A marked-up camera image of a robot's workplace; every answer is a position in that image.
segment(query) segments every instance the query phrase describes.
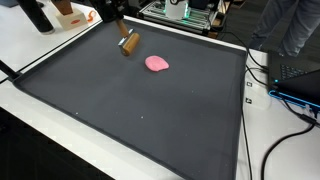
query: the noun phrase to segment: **person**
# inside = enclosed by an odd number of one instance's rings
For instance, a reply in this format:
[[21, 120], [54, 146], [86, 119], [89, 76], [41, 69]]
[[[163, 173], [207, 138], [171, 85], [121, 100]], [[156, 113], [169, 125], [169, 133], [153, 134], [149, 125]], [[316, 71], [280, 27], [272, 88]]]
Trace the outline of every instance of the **person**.
[[[249, 48], [260, 50], [283, 15], [297, 0], [269, 0], [251, 36]], [[320, 23], [320, 0], [298, 0], [278, 52], [296, 57]]]

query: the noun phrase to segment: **bottle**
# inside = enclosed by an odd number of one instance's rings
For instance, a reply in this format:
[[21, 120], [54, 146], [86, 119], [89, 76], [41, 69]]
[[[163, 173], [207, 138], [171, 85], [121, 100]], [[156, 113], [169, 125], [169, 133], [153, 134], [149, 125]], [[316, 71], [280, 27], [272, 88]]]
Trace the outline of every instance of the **bottle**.
[[17, 0], [17, 2], [41, 34], [47, 35], [54, 32], [52, 24], [36, 0]]

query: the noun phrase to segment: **pink object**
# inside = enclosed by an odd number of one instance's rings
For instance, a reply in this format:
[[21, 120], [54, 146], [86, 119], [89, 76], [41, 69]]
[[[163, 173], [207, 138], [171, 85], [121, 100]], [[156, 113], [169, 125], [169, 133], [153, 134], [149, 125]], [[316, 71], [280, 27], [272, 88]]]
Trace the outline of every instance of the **pink object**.
[[169, 68], [169, 64], [159, 56], [150, 56], [146, 59], [145, 63], [151, 71], [155, 72]]

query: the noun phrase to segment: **laptop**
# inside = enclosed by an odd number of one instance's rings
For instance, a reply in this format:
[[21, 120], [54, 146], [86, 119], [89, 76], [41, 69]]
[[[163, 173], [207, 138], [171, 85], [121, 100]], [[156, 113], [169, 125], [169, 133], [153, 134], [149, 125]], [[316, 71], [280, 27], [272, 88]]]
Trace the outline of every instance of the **laptop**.
[[16, 0], [0, 0], [0, 5], [11, 8], [18, 5], [18, 2]]
[[269, 95], [305, 107], [320, 108], [320, 60], [268, 53]]

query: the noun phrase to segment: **white table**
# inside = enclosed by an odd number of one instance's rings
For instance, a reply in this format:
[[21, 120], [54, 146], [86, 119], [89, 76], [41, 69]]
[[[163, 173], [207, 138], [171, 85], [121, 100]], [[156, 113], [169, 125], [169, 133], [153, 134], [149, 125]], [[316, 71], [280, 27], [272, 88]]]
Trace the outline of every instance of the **white table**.
[[[239, 46], [161, 25], [129, 17], [126, 17], [126, 19], [212, 43], [243, 49]], [[30, 67], [35, 66], [52, 53], [41, 58]], [[258, 51], [252, 51], [252, 54], [258, 62], [265, 63], [266, 54]], [[253, 67], [251, 60], [248, 60], [248, 65]], [[259, 79], [265, 80], [264, 75], [256, 74]], [[247, 81], [252, 82], [253, 87], [246, 86], [245, 97], [252, 99], [253, 103], [244, 103], [244, 114], [254, 180], [258, 180], [260, 179], [262, 157], [269, 146], [286, 134], [303, 130], [307, 127], [307, 124], [287, 111], [281, 102], [270, 98], [265, 87], [257, 84], [249, 74], [246, 76]], [[178, 175], [141, 154], [24, 94], [13, 87], [9, 81], [0, 84], [0, 106], [115, 179], [181, 179]], [[277, 147], [268, 160], [266, 179], [318, 180], [320, 177], [319, 138], [320, 131], [315, 128], [312, 132], [287, 140]], [[247, 156], [243, 129], [241, 128], [237, 180], [248, 179]]]
[[[74, 37], [78, 33], [101, 21], [97, 15], [88, 25], [64, 31], [55, 17], [58, 11], [49, 0], [40, 0], [45, 6], [43, 12], [55, 28], [51, 35], [41, 35], [20, 6], [7, 8], [0, 6], [0, 60], [18, 71], [45, 53]], [[93, 8], [72, 4], [86, 16]], [[0, 72], [0, 81], [7, 76]]]

